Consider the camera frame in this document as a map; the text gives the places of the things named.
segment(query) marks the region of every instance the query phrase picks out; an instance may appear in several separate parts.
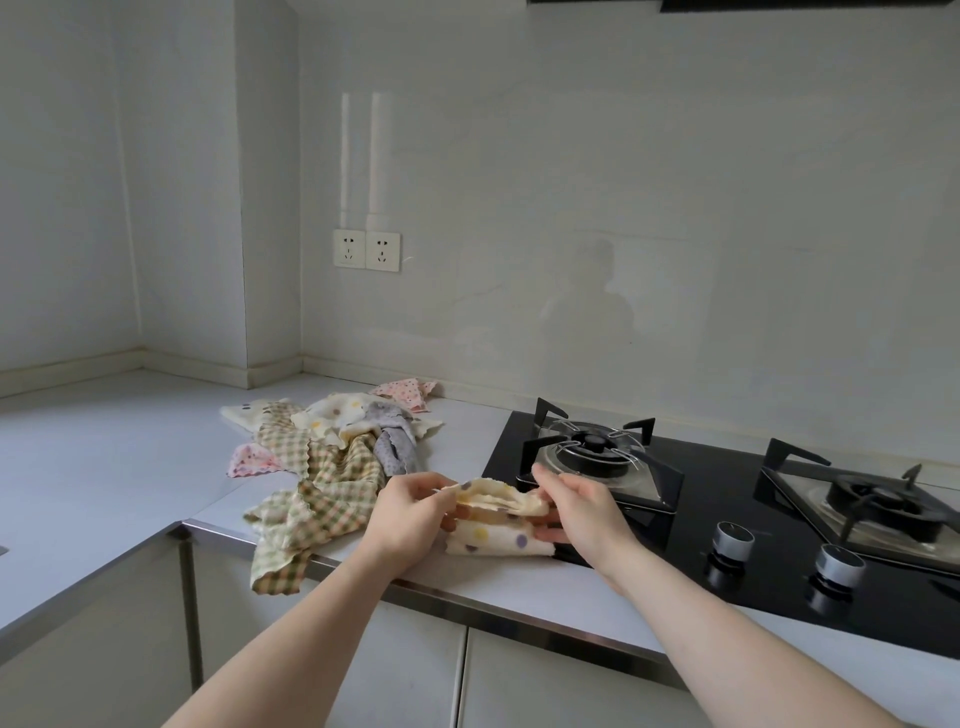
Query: cabinet door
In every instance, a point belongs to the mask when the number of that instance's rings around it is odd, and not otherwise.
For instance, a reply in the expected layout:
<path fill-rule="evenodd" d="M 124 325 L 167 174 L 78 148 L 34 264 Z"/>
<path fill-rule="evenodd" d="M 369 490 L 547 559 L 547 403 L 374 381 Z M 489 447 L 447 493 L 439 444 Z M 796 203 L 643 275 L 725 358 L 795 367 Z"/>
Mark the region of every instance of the cabinet door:
<path fill-rule="evenodd" d="M 460 728 L 704 726 L 693 696 L 470 630 Z"/>
<path fill-rule="evenodd" d="M 99 598 L 0 667 L 3 728 L 151 728 L 190 697 L 177 545 L 147 546 L 90 587 Z"/>
<path fill-rule="evenodd" d="M 255 595 L 249 562 L 202 547 L 196 569 L 207 677 L 317 586 L 304 582 L 292 596 Z M 326 725 L 449 728 L 466 641 L 466 627 L 380 602 Z"/>

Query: gray cloth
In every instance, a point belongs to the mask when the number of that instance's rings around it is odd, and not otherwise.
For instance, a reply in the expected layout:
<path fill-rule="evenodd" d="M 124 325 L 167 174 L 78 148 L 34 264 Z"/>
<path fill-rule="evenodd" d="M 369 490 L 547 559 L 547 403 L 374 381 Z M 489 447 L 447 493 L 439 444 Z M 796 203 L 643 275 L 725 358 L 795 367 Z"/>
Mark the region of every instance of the gray cloth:
<path fill-rule="evenodd" d="M 367 407 L 366 419 L 380 427 L 373 454 L 383 466 L 383 473 L 387 477 L 419 473 L 417 438 L 403 410 L 389 402 L 375 401 Z"/>
<path fill-rule="evenodd" d="M 420 472 L 417 448 L 399 427 L 384 427 L 373 446 L 373 454 L 387 477 Z"/>

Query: checkered cloth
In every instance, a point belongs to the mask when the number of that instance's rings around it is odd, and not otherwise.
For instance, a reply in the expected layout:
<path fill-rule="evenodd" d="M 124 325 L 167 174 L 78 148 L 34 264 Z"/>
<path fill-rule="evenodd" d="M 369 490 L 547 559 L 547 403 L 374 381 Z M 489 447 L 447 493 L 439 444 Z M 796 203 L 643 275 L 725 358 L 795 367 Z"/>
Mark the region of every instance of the checkered cloth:
<path fill-rule="evenodd" d="M 255 436 L 300 476 L 296 491 L 278 491 L 244 514 L 259 537 L 251 570 L 258 594 L 299 592 L 313 549 L 365 526 L 383 487 L 372 433 L 354 437 L 346 450 L 325 446 L 290 422 L 301 410 L 291 402 L 270 402 Z"/>

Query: electrical outlet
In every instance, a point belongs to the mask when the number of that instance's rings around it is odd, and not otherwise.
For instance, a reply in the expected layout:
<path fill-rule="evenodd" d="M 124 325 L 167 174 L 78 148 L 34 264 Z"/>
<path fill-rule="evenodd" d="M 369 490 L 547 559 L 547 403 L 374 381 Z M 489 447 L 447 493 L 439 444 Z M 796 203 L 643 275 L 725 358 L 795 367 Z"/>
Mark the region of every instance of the electrical outlet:
<path fill-rule="evenodd" d="M 333 264 L 341 268 L 367 267 L 367 234 L 333 231 Z"/>
<path fill-rule="evenodd" d="M 400 272 L 400 233 L 367 233 L 367 267 L 374 271 Z"/>

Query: white countertop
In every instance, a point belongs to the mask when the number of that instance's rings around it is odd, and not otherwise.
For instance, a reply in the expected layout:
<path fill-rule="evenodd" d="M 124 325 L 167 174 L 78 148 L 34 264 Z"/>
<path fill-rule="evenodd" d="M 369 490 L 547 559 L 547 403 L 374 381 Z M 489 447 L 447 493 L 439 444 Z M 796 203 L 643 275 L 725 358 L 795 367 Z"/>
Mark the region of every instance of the white countertop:
<path fill-rule="evenodd" d="M 220 406 L 264 397 L 308 404 L 332 392 L 367 388 L 301 375 L 245 393 L 141 371 L 0 400 L 0 456 L 6 464 L 0 545 L 11 550 L 0 557 L 6 585 L 0 630 L 173 522 L 194 518 L 252 534 L 243 512 L 277 488 L 295 485 L 296 478 L 227 478 L 233 448 L 249 437 L 220 418 Z M 510 413 L 456 400 L 431 400 L 430 406 L 445 425 L 421 444 L 427 467 L 457 480 L 480 474 Z M 715 433 L 711 438 L 719 444 Z M 342 559 L 358 538 L 329 544 L 323 554 Z M 590 569 L 436 551 L 406 578 L 661 651 L 646 622 Z M 960 725 L 960 661 L 743 611 L 898 716 L 931 728 Z"/>

